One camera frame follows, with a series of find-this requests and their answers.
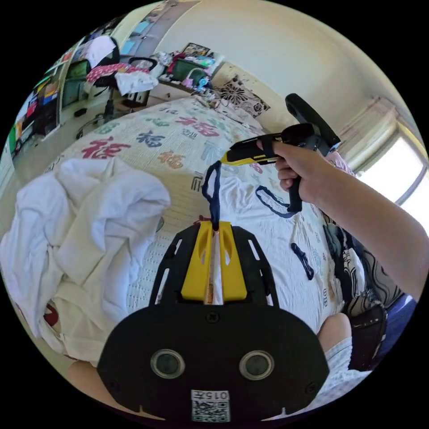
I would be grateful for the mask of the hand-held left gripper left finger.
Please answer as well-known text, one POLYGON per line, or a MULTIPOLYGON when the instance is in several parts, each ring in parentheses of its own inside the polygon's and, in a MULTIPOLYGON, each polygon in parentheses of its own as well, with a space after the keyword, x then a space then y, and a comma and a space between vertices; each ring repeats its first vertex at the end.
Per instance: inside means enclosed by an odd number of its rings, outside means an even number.
POLYGON ((191 254, 181 296, 187 301, 208 301, 213 227, 211 222, 200 222, 193 228, 196 236, 192 239, 191 254))

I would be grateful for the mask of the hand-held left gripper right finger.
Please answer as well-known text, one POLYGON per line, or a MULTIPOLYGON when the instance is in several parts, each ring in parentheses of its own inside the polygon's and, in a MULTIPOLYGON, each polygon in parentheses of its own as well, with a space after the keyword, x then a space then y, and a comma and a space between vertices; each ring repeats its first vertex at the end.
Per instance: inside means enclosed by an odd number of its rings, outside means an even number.
POLYGON ((220 221, 215 238, 215 300, 244 301, 247 288, 231 223, 220 221))

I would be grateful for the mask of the person's right hand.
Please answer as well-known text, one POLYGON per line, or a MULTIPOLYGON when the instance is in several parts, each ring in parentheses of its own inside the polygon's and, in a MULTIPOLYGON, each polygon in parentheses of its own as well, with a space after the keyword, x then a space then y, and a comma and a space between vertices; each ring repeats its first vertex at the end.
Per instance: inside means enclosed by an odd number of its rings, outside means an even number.
POLYGON ((273 141, 272 149, 279 157, 275 168, 280 188, 289 192, 293 182, 300 178, 301 199, 304 202, 316 203, 333 166, 319 153, 305 148, 273 141))

